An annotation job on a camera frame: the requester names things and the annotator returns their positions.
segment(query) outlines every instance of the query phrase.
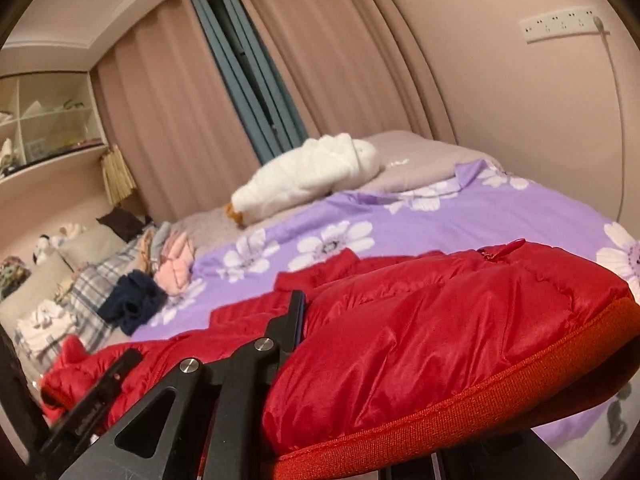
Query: flower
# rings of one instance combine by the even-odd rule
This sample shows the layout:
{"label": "flower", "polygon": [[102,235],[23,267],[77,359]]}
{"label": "flower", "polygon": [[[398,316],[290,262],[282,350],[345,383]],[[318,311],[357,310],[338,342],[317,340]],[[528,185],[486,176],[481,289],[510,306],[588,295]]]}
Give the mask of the flower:
{"label": "flower", "polygon": [[180,295],[169,298],[165,306],[160,312],[149,320],[149,325],[158,326],[159,324],[169,324],[179,310],[184,310],[188,306],[195,303],[196,298],[207,288],[207,283],[203,279],[193,280],[187,289]]}
{"label": "flower", "polygon": [[385,205],[392,215],[395,215],[404,206],[411,211],[437,211],[440,209],[440,200],[458,196],[457,191],[452,191],[448,181],[437,182],[430,186],[421,187],[412,191],[398,194],[399,200]]}
{"label": "flower", "polygon": [[250,237],[243,236],[236,242],[236,251],[228,251],[223,258],[224,269],[218,269],[220,278],[235,283],[244,278],[247,272],[261,274],[269,269],[268,257],[280,249],[275,241],[266,243],[264,229],[258,229]]}
{"label": "flower", "polygon": [[605,224],[604,232],[619,247],[604,247],[596,253],[596,262],[626,280],[636,301],[640,301],[640,242],[617,222]]}
{"label": "flower", "polygon": [[320,233],[320,238],[310,236],[298,243],[299,256],[289,262],[289,270],[300,270],[318,262],[322,262],[338,254],[343,249],[351,249],[361,253],[375,244],[367,235],[373,229],[371,222],[357,222],[350,227],[348,220],[327,225]]}
{"label": "flower", "polygon": [[482,183],[483,186],[500,187],[502,184],[509,183],[513,189],[517,189],[518,191],[527,189],[527,186],[529,186],[527,179],[505,173],[491,163],[487,163],[487,168],[481,171],[478,178],[484,180]]}

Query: white power strip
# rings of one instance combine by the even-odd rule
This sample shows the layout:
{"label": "white power strip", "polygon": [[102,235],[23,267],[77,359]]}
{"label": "white power strip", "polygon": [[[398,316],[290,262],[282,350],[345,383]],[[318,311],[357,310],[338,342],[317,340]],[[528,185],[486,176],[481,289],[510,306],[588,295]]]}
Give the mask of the white power strip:
{"label": "white power strip", "polygon": [[571,7],[522,20],[520,28],[527,43],[578,34],[599,34],[593,22],[595,15],[593,6]]}

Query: purple blanket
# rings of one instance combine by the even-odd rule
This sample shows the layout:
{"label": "purple blanket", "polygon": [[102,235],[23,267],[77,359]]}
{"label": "purple blanket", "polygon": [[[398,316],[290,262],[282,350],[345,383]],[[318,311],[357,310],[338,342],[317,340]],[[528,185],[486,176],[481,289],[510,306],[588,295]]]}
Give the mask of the purple blanket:
{"label": "purple blanket", "polygon": [[[211,310],[270,291],[278,272],[302,269],[344,248],[360,256],[452,253],[517,238],[559,246],[615,270],[633,250],[624,230],[591,207],[478,160],[457,166],[450,180],[402,194],[335,194],[198,258],[188,290],[133,340],[204,328]],[[623,277],[633,290],[632,275]],[[573,421],[547,425],[541,436],[550,444],[582,436],[606,409],[603,404]],[[580,424],[585,420],[590,423]]]}

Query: white ceiling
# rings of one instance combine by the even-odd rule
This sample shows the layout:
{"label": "white ceiling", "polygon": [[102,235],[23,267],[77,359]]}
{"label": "white ceiling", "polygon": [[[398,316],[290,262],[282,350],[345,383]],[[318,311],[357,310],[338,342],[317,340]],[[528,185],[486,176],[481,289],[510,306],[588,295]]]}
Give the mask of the white ceiling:
{"label": "white ceiling", "polygon": [[0,50],[0,75],[89,70],[163,0],[34,0]]}

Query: metal screw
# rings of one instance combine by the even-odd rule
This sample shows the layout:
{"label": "metal screw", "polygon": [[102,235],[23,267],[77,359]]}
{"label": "metal screw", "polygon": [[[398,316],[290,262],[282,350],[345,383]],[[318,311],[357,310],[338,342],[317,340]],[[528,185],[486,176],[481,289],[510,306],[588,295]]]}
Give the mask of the metal screw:
{"label": "metal screw", "polygon": [[184,359],[180,362],[180,371],[185,374],[190,374],[198,369],[200,364],[193,357],[189,357],[188,359]]}
{"label": "metal screw", "polygon": [[273,348],[273,341],[268,337],[261,337],[260,339],[256,340],[254,346],[258,352],[266,352],[267,350],[271,350]]}

